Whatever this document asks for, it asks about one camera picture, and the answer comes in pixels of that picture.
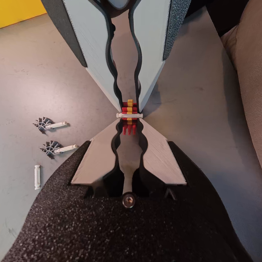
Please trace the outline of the grey toy connector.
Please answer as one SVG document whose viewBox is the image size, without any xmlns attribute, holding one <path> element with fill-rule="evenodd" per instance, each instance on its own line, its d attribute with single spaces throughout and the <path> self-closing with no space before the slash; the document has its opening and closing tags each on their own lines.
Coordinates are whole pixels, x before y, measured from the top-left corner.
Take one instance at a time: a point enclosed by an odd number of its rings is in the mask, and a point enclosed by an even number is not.
<svg viewBox="0 0 262 262">
<path fill-rule="evenodd" d="M 62 145 L 57 141 L 50 141 L 43 144 L 44 148 L 40 148 L 50 159 L 54 159 L 55 150 L 60 149 Z"/>
<path fill-rule="evenodd" d="M 35 120 L 36 123 L 33 123 L 33 125 L 42 133 L 45 134 L 46 126 L 49 124 L 52 124 L 53 121 L 47 117 L 38 118 L 38 120 Z"/>
</svg>

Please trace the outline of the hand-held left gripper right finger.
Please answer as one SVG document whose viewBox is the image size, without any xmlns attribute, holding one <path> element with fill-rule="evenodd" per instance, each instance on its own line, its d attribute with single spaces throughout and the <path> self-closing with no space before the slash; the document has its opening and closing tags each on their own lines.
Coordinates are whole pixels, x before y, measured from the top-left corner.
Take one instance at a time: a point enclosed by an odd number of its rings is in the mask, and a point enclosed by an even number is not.
<svg viewBox="0 0 262 262">
<path fill-rule="evenodd" d="M 167 139 L 143 119 L 137 122 L 142 149 L 132 191 L 139 197 L 175 197 L 173 185 L 187 185 Z"/>
</svg>

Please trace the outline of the yellow toy connector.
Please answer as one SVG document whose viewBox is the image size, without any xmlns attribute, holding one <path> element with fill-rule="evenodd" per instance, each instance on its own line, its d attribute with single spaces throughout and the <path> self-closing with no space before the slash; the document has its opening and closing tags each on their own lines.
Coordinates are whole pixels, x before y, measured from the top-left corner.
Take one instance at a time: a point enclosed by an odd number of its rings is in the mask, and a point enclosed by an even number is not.
<svg viewBox="0 0 262 262">
<path fill-rule="evenodd" d="M 133 113 L 133 100 L 129 99 L 127 101 L 127 114 L 132 114 Z M 132 124 L 132 118 L 127 118 L 127 124 L 131 125 Z"/>
</svg>

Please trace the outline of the yellow plastic bin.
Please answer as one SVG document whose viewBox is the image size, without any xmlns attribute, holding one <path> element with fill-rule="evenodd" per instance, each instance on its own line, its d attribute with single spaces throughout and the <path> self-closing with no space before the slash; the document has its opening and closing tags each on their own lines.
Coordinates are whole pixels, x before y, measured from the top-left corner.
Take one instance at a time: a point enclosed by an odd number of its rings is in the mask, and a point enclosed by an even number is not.
<svg viewBox="0 0 262 262">
<path fill-rule="evenodd" d="M 46 13 L 40 0 L 1 0 L 0 28 Z"/>
</svg>

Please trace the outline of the short white toy rod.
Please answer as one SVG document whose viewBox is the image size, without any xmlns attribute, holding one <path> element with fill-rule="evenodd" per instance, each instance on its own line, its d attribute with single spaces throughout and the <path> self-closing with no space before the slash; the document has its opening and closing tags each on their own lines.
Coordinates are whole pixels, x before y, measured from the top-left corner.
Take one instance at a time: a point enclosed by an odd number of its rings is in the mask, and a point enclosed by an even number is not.
<svg viewBox="0 0 262 262">
<path fill-rule="evenodd" d="M 131 113 L 131 114 L 124 114 L 124 113 L 117 113 L 116 114 L 117 118 L 125 118 L 125 119 L 137 119 L 137 118 L 143 118 L 143 114 L 142 113 Z"/>
<path fill-rule="evenodd" d="M 54 128 L 58 128 L 58 127 L 63 127 L 63 126 L 67 126 L 68 123 L 66 121 L 64 122 L 60 122 L 60 123 L 49 123 L 49 124 L 46 124 L 45 126 L 45 129 L 48 130 L 48 129 L 54 129 Z"/>
<path fill-rule="evenodd" d="M 35 165 L 34 186 L 35 186 L 35 190 L 40 189 L 40 186 L 41 186 L 41 168 L 40 168 L 40 165 Z"/>
<path fill-rule="evenodd" d="M 54 150 L 54 154 L 67 152 L 67 151 L 74 150 L 74 149 L 77 149 L 77 148 L 78 148 L 78 145 L 76 145 L 76 144 L 66 146 L 66 147 L 62 147 L 62 148 L 57 148 L 57 149 Z"/>
</svg>

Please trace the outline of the person's beige sweater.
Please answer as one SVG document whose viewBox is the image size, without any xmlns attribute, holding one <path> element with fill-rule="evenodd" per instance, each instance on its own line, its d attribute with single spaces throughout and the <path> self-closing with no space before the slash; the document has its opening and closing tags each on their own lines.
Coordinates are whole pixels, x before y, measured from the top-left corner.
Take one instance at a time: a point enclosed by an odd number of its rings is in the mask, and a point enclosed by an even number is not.
<svg viewBox="0 0 262 262">
<path fill-rule="evenodd" d="M 221 41 L 238 74 L 245 118 L 262 166 L 262 1 L 248 1 L 240 22 Z"/>
</svg>

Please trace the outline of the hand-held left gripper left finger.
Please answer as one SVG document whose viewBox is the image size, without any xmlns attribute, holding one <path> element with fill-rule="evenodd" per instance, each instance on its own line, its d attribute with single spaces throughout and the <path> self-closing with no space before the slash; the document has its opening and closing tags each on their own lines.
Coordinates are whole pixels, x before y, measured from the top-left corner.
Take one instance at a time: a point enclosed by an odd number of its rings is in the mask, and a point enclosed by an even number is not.
<svg viewBox="0 0 262 262">
<path fill-rule="evenodd" d="M 95 196 L 122 196 L 124 174 L 117 154 L 122 127 L 122 120 L 118 118 L 90 140 L 71 185 L 91 186 Z"/>
</svg>

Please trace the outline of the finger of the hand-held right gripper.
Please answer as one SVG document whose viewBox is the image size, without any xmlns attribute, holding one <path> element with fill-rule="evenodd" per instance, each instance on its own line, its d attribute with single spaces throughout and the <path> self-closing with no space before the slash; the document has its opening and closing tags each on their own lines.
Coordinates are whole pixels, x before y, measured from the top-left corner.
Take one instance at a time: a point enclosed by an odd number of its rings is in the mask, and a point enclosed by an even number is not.
<svg viewBox="0 0 262 262">
<path fill-rule="evenodd" d="M 163 52 L 170 0 L 136 1 L 129 10 L 130 30 L 138 51 L 136 102 L 142 112 L 165 64 Z"/>
<path fill-rule="evenodd" d="M 112 23 L 98 1 L 63 1 L 87 63 L 86 70 L 113 106 L 121 112 L 122 95 L 111 57 Z"/>
</svg>

